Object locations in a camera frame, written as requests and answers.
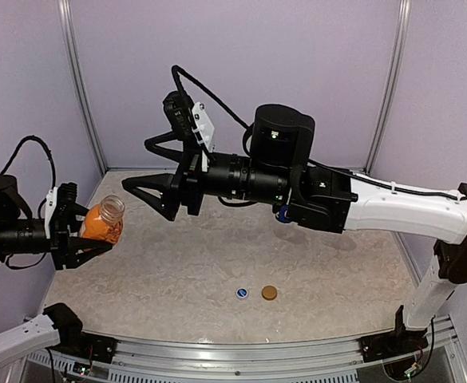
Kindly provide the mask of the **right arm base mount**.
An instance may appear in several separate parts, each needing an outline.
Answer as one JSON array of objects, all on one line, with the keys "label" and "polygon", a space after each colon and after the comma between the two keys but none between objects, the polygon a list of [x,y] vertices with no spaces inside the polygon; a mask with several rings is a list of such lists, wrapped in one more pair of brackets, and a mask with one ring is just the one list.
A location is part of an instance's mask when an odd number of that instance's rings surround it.
[{"label": "right arm base mount", "polygon": [[426,338],[428,326],[423,330],[408,330],[404,324],[403,311],[404,306],[400,305],[391,331],[359,338],[358,343],[364,362],[401,356],[425,349],[429,345]]}]

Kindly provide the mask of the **Pepsi bottle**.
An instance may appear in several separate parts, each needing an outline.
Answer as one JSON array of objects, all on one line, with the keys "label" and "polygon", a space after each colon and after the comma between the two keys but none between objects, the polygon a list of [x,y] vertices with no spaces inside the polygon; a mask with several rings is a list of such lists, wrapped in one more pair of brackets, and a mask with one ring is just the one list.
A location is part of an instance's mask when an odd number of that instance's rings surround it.
[{"label": "Pepsi bottle", "polygon": [[292,220],[287,216],[288,206],[282,205],[279,210],[275,213],[276,220],[280,223],[291,223]]}]

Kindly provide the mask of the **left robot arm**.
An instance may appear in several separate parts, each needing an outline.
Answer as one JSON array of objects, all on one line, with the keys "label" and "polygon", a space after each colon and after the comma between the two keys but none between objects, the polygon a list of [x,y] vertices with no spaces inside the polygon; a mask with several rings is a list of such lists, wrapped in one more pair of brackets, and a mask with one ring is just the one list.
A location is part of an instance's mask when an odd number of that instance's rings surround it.
[{"label": "left robot arm", "polygon": [[[112,249],[112,244],[78,236],[88,212],[77,203],[77,185],[65,183],[46,197],[46,213],[33,215],[12,175],[0,176],[0,265],[10,255],[50,255],[56,270],[76,269]],[[56,303],[19,326],[0,333],[0,369],[34,351],[50,347],[79,355],[89,348],[82,322],[64,303]]]}]

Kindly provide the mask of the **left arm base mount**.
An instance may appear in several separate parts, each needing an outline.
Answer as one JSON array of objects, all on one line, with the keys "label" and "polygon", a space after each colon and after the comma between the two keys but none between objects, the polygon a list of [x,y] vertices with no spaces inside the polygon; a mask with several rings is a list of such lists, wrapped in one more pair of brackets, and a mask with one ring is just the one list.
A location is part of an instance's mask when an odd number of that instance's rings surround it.
[{"label": "left arm base mount", "polygon": [[51,349],[92,362],[112,363],[117,339],[85,332],[81,319],[65,303],[47,306],[42,313],[50,318],[52,327],[58,331],[59,342]]}]

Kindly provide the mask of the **orange juice bottle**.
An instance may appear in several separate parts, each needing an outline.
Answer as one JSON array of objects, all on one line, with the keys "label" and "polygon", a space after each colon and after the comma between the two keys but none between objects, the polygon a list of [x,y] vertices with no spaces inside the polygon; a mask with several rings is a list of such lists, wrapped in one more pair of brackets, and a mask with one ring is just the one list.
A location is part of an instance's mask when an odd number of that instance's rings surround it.
[{"label": "orange juice bottle", "polygon": [[79,236],[116,245],[123,231],[125,204],[116,195],[107,195],[86,214]]}]

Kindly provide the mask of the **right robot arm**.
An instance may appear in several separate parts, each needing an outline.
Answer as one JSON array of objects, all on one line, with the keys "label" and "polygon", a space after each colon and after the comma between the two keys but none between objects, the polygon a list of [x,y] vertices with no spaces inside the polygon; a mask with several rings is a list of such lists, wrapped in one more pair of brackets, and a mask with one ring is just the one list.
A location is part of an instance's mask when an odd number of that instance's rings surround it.
[{"label": "right robot arm", "polygon": [[438,191],[384,182],[310,159],[312,117],[268,104],[255,111],[244,140],[247,156],[208,149],[212,123],[201,104],[165,108],[171,131],[146,140],[148,151],[176,161],[175,173],[137,176],[123,188],[174,220],[180,207],[200,212],[206,195],[265,203],[278,221],[316,231],[379,230],[435,239],[433,258],[414,296],[398,313],[386,348],[402,354],[455,288],[467,283],[467,184]]}]

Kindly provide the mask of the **gold bottle cap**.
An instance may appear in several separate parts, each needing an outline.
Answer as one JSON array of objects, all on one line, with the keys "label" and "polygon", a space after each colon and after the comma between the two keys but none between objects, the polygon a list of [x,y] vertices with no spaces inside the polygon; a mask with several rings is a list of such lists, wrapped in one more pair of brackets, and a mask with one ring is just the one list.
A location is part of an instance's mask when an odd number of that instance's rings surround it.
[{"label": "gold bottle cap", "polygon": [[274,286],[267,285],[267,286],[264,286],[263,289],[261,290],[261,295],[263,299],[272,301],[277,298],[278,291]]}]

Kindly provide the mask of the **blue bottle cap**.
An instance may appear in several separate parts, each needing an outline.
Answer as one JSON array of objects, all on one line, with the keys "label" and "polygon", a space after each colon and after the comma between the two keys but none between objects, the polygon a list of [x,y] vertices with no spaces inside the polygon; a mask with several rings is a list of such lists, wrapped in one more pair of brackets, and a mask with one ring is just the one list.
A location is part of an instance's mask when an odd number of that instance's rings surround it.
[{"label": "blue bottle cap", "polygon": [[241,287],[236,290],[235,296],[238,299],[246,299],[249,296],[249,291],[246,288]]}]

